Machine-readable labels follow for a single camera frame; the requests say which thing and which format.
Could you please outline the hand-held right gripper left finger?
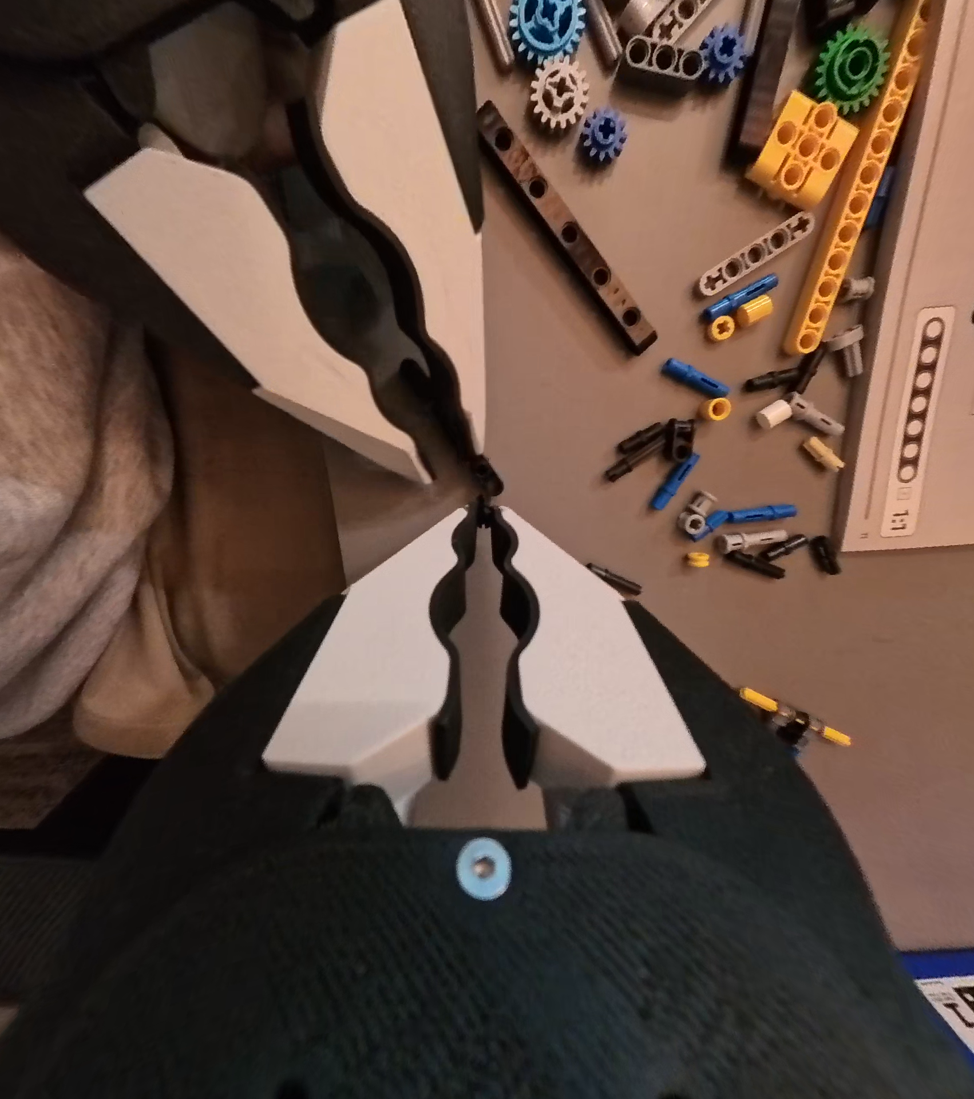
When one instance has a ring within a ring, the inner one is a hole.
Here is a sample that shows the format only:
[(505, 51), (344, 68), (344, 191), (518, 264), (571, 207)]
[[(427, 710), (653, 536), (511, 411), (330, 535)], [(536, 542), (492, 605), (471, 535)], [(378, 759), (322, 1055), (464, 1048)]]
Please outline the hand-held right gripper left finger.
[(479, 518), (456, 509), (348, 586), (264, 750), (267, 769), (377, 787), (402, 823), (450, 776), (462, 734), (451, 635)]

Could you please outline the large light blue lego gear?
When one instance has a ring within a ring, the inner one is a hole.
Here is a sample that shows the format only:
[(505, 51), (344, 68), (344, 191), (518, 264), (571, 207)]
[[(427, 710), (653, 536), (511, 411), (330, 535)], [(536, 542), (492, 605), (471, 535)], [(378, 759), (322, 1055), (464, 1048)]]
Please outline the large light blue lego gear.
[(587, 27), (587, 5), (582, 1), (512, 1), (508, 27), (519, 62), (571, 58)]

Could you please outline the yellow axle lego assembly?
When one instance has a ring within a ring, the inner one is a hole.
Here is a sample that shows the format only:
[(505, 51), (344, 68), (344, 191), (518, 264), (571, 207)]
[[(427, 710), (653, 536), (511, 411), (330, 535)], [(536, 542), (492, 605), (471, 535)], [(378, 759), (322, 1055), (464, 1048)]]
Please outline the yellow axle lego assembly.
[(851, 748), (853, 744), (849, 735), (826, 724), (824, 721), (807, 711), (746, 687), (740, 688), (739, 695), (753, 709), (764, 726), (770, 729), (770, 732), (779, 739), (782, 745), (795, 757), (799, 756), (813, 741), (824, 742), (844, 750)]

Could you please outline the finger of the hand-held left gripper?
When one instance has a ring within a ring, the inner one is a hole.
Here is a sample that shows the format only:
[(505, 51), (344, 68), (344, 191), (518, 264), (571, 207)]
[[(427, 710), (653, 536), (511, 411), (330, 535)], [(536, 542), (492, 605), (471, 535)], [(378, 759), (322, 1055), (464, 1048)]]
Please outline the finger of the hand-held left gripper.
[(322, 2), (316, 151), (376, 248), (462, 460), (486, 434), (480, 160), (464, 2)]
[(287, 227), (237, 173), (176, 153), (140, 149), (84, 195), (255, 395), (388, 471), (438, 477), (430, 449), (438, 436), (452, 444), (383, 263), (389, 299), (351, 306), (348, 259), (303, 254), (300, 238), (316, 243), (316, 230)]

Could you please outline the dark grey three-hole lego beam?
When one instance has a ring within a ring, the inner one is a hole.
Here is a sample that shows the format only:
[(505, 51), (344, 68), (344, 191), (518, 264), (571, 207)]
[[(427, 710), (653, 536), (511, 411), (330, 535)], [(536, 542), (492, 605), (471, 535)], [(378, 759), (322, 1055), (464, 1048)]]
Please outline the dark grey three-hole lego beam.
[(633, 35), (623, 49), (628, 73), (687, 82), (700, 78), (706, 62), (699, 49), (685, 49), (661, 38)]

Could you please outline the grey lego axle rod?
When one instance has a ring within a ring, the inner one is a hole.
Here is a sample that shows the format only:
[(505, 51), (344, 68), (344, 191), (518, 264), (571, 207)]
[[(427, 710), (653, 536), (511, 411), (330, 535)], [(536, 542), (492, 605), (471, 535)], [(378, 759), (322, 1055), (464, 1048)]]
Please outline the grey lego axle rod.
[(499, 73), (512, 73), (516, 54), (509, 36), (508, 20), (503, 16), (498, 1), (473, 1), (480, 29), (492, 53), (492, 60)]
[(586, 1), (588, 34), (598, 60), (607, 73), (612, 73), (620, 62), (622, 46), (615, 22), (604, 1)]

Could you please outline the long yellow lego beam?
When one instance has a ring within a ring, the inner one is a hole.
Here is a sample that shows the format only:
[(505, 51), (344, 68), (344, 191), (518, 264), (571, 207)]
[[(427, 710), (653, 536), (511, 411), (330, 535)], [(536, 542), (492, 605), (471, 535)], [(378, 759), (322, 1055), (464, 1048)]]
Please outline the long yellow lego beam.
[(782, 351), (788, 355), (811, 353), (824, 338), (837, 295), (914, 98), (943, 7), (942, 1), (908, 1), (894, 21), (887, 80), (837, 178), (833, 200), (818, 232), (813, 259), (782, 341)]

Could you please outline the small black lego pin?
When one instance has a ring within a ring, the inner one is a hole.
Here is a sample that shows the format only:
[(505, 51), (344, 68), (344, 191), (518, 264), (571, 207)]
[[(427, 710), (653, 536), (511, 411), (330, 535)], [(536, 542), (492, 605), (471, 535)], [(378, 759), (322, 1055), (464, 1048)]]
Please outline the small black lego pin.
[(476, 522), (479, 528), (491, 528), (498, 498), (505, 491), (505, 482), (494, 469), (486, 455), (478, 455), (471, 462), (469, 470), (478, 490)]

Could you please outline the long black lego beam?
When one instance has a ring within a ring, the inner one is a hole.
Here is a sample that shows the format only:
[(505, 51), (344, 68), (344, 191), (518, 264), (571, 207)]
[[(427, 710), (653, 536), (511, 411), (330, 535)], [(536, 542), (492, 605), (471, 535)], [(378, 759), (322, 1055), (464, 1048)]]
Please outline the long black lego beam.
[(551, 241), (590, 300), (601, 309), (626, 348), (640, 355), (652, 347), (658, 332), (646, 312), (549, 181), (516, 129), (491, 100), (478, 107), (476, 118), (482, 149), (494, 169), (518, 197), (532, 223)]

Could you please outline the grey lego gear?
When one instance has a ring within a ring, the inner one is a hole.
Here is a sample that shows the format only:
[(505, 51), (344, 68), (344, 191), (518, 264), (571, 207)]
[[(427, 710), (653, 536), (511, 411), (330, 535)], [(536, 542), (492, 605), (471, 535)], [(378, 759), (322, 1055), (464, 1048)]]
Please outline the grey lego gear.
[(538, 125), (551, 133), (562, 133), (585, 116), (588, 97), (585, 70), (569, 57), (560, 57), (536, 68), (529, 103)]

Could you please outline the blue lego axle pin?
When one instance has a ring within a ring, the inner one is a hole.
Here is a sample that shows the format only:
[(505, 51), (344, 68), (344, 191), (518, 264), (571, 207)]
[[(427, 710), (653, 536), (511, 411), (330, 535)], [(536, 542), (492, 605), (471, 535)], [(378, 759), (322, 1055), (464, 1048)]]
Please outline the blue lego axle pin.
[(749, 301), (762, 295), (768, 295), (770, 290), (774, 289), (778, 284), (779, 277), (776, 274), (767, 274), (755, 280), (755, 282), (748, 284), (742, 289), (732, 292), (732, 295), (724, 295), (724, 297), (716, 300), (712, 306), (702, 309), (700, 314), (702, 321), (711, 323), (722, 317), (733, 314), (737, 309), (745, 306)]

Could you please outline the small dark blue lego gear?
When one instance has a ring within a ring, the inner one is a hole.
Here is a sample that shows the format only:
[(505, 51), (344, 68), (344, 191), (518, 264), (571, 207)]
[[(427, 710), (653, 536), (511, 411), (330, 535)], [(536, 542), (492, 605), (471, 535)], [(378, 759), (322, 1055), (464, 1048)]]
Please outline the small dark blue lego gear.
[(602, 106), (583, 119), (579, 148), (593, 166), (600, 168), (619, 158), (628, 136), (626, 118), (610, 106)]
[(702, 40), (700, 54), (702, 75), (721, 87), (739, 78), (749, 59), (744, 35), (732, 23), (713, 26)]

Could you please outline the light grey lego liftarm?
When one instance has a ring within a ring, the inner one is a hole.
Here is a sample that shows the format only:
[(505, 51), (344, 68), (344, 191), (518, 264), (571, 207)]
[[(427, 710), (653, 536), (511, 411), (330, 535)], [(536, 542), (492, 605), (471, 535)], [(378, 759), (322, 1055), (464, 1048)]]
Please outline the light grey lego liftarm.
[(617, 36), (627, 44), (635, 36), (675, 44), (712, 1), (628, 1), (617, 18)]

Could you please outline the thin grey lego liftarm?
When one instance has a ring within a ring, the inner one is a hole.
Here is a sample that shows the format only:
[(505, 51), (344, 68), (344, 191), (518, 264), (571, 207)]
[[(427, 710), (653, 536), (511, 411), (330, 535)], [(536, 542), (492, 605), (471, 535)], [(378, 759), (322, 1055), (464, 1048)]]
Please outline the thin grey lego liftarm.
[(697, 282), (697, 295), (701, 299), (726, 295), (732, 284), (740, 282), (777, 256), (809, 238), (813, 233), (815, 215), (809, 211), (798, 211), (783, 220), (781, 224), (752, 240), (743, 247), (704, 271)]

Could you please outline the green lego gear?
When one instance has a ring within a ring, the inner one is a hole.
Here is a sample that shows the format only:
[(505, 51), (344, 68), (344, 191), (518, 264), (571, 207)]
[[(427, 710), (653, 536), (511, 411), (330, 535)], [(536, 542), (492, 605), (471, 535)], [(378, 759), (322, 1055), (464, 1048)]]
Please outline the green lego gear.
[(839, 30), (813, 67), (811, 98), (833, 103), (843, 116), (859, 113), (879, 95), (889, 62), (887, 38), (876, 31), (857, 25)]

